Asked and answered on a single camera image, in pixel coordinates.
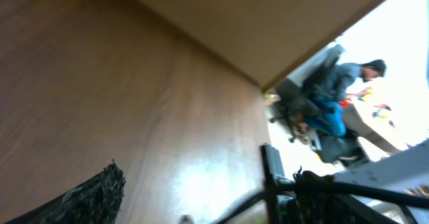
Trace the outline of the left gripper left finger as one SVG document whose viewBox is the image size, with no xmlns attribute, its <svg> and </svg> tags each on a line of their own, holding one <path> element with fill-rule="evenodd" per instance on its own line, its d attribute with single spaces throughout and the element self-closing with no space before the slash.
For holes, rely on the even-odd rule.
<svg viewBox="0 0 429 224">
<path fill-rule="evenodd" d="M 115 162 L 87 181 L 6 224 L 114 224 L 126 179 Z"/>
</svg>

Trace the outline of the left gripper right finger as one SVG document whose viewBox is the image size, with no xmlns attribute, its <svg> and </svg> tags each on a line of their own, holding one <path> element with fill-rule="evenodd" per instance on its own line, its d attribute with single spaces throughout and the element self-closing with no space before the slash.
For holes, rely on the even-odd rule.
<svg viewBox="0 0 429 224">
<path fill-rule="evenodd" d="M 298 191 L 294 222 L 304 224 L 388 224 L 395 221 L 347 194 Z"/>
</svg>

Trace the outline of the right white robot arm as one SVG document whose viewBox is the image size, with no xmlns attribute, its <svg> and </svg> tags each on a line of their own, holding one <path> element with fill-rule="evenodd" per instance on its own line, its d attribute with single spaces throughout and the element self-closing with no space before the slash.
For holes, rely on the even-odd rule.
<svg viewBox="0 0 429 224">
<path fill-rule="evenodd" d="M 428 141 L 378 162 L 336 173 L 334 179 L 395 192 L 428 186 Z"/>
</svg>

